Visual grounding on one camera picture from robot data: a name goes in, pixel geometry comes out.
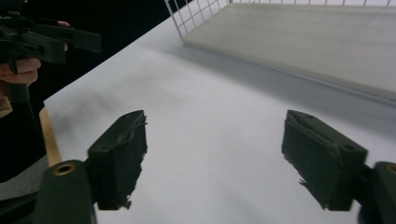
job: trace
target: finger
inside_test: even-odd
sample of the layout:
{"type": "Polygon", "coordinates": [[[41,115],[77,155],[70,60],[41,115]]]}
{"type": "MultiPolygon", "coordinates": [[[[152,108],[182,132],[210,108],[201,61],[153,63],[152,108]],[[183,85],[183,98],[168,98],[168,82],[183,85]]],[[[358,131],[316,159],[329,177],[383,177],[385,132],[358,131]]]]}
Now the finger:
{"type": "MultiPolygon", "coordinates": [[[[38,59],[27,58],[17,60],[18,73],[26,73],[38,69],[41,62],[38,59]]],[[[13,75],[14,73],[9,69],[8,63],[0,63],[0,77],[13,75]]]]}
{"type": "Polygon", "coordinates": [[[37,77],[37,70],[34,70],[26,73],[20,73],[17,75],[1,76],[0,79],[8,83],[30,85],[37,81],[37,77]]]}

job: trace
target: black device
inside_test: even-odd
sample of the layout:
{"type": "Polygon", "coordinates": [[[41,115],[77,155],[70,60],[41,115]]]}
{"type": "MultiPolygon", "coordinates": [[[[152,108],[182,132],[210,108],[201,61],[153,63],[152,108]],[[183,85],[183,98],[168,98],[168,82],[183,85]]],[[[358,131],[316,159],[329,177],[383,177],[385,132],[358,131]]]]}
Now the black device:
{"type": "Polygon", "coordinates": [[[85,161],[50,167],[38,193],[1,206],[2,224],[92,224],[100,210],[129,209],[147,153],[143,110],[119,117],[88,149],[85,161]]]}
{"type": "Polygon", "coordinates": [[[361,204],[360,224],[396,223],[396,164],[365,164],[368,150],[312,115],[289,110],[282,153],[322,208],[361,204]]]}

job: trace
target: wooden stick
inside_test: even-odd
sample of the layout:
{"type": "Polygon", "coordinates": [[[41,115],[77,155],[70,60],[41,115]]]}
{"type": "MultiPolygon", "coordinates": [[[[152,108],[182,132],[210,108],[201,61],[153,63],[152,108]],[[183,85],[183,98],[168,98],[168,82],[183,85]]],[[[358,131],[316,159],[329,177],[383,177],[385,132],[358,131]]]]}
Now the wooden stick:
{"type": "Polygon", "coordinates": [[[43,130],[44,141],[46,144],[47,158],[49,167],[58,164],[62,161],[61,153],[59,152],[58,145],[56,144],[55,134],[52,130],[52,123],[47,108],[41,109],[38,114],[40,117],[41,129],[43,130]]]}

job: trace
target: wire mesh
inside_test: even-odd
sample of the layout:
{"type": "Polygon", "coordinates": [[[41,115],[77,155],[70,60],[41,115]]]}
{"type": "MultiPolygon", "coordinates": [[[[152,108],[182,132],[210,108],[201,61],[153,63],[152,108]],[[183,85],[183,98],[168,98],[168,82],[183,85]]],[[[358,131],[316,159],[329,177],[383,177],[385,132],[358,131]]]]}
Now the wire mesh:
{"type": "Polygon", "coordinates": [[[164,0],[181,37],[229,4],[394,7],[392,0],[164,0]]]}

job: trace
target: white table surface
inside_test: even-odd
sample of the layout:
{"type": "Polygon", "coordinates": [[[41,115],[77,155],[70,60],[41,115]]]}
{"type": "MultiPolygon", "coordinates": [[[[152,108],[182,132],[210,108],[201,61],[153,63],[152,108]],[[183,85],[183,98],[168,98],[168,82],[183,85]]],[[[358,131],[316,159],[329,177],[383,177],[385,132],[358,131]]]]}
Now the white table surface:
{"type": "Polygon", "coordinates": [[[288,109],[322,119],[396,161],[396,107],[215,52],[184,46],[168,19],[45,101],[64,161],[121,115],[148,116],[148,154],[130,210],[100,224],[351,224],[323,211],[281,154],[288,109]]]}

